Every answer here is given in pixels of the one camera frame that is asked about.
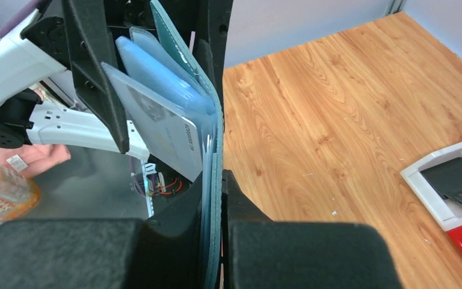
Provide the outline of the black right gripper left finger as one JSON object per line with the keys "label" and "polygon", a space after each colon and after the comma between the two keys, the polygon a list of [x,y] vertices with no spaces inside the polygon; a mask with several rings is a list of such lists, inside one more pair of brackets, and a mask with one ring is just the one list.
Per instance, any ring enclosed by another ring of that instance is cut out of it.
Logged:
{"label": "black right gripper left finger", "polygon": [[202,288],[202,179],[141,219],[0,225],[0,288]]}

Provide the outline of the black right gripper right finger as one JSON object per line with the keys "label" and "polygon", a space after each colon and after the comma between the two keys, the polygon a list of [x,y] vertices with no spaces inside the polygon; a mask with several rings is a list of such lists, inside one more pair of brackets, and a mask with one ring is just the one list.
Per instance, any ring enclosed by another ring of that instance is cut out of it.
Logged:
{"label": "black right gripper right finger", "polygon": [[386,242],[363,223],[276,222],[223,171],[225,288],[401,288]]}

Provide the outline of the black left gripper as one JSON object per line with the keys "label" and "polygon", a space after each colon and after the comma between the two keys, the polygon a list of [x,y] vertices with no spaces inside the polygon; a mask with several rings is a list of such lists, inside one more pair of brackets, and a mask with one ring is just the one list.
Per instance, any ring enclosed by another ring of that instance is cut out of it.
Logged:
{"label": "black left gripper", "polygon": [[[197,0],[195,56],[223,101],[223,70],[233,0]],[[155,32],[148,1],[41,1],[39,16],[21,32],[70,68],[80,100],[106,126],[120,153],[129,151],[125,109],[101,63],[117,65],[115,39],[130,28]]]}

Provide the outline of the blue card holder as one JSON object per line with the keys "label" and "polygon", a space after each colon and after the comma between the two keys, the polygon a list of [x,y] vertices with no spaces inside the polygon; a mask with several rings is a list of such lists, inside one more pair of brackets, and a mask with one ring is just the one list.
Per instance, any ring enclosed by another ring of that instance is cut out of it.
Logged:
{"label": "blue card holder", "polygon": [[214,288],[220,270],[223,106],[212,82],[182,39],[159,1],[150,8],[158,38],[139,28],[115,44],[128,77],[157,92],[180,109],[197,128],[202,146],[200,265],[202,288]]}

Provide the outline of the white VIP card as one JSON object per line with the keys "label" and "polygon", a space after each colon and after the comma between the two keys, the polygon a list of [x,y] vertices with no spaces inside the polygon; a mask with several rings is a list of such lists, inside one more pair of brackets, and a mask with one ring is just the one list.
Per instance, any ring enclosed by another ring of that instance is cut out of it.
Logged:
{"label": "white VIP card", "polygon": [[194,181],[203,167],[196,126],[157,92],[110,64],[103,62],[101,66],[150,153]]}

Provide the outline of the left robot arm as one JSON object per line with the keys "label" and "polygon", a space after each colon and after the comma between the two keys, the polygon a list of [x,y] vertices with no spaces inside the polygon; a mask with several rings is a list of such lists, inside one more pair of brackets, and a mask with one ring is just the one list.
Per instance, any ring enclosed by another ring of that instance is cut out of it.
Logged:
{"label": "left robot arm", "polygon": [[195,37],[193,55],[223,98],[232,1],[0,1],[0,148],[69,145],[150,156],[101,62],[133,27]]}

